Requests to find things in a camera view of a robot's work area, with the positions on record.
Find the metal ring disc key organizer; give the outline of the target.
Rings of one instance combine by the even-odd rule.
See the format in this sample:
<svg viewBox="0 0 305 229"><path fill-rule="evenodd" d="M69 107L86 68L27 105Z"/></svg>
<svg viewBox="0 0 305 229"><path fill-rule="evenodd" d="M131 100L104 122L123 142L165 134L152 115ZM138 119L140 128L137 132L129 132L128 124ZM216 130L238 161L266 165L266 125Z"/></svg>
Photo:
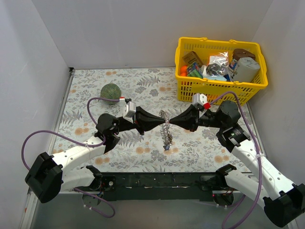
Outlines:
<svg viewBox="0 0 305 229"><path fill-rule="evenodd" d="M172 134L170 133L170 123L169 123L168 114L164 110L161 110L159 112L159 117L165 120L165 123L161 125L161 130L160 130L163 140L163 148L164 148L165 145L171 146L173 144L173 137Z"/></svg>

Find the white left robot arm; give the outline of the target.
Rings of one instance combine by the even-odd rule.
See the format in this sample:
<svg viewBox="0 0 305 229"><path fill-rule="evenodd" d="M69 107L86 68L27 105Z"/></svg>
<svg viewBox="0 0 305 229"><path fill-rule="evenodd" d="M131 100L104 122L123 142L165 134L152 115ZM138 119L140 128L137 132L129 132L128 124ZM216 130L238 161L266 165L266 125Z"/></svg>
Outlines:
<svg viewBox="0 0 305 229"><path fill-rule="evenodd" d="M88 187L96 191L101 187L102 174L93 166L77 169L77 166L115 148L120 132L137 130L143 135L166 120L155 116L133 102L124 107L123 116L102 114L96 124L96 133L83 143L55 155L39 154L28 167L25 182L41 203L53 200L61 191Z"/></svg>

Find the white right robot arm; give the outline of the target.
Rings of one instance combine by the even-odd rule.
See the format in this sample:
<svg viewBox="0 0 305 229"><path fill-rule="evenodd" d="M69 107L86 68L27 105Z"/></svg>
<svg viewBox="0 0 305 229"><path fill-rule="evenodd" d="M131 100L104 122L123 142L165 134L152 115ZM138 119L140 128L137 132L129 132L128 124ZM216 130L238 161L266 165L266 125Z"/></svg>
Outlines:
<svg viewBox="0 0 305 229"><path fill-rule="evenodd" d="M262 154L258 154L254 138L238 124L241 117L235 102L224 101L216 112L208 109L209 103L195 104L170 119L170 124L189 131L199 126L218 128L216 136L230 153L237 157L255 175L257 182L232 165L226 165L216 171L216 185L220 189L233 187L252 200L256 200L261 187L258 205L264 210L269 220L283 228L305 211L305 186L297 185L285 177Z"/></svg>

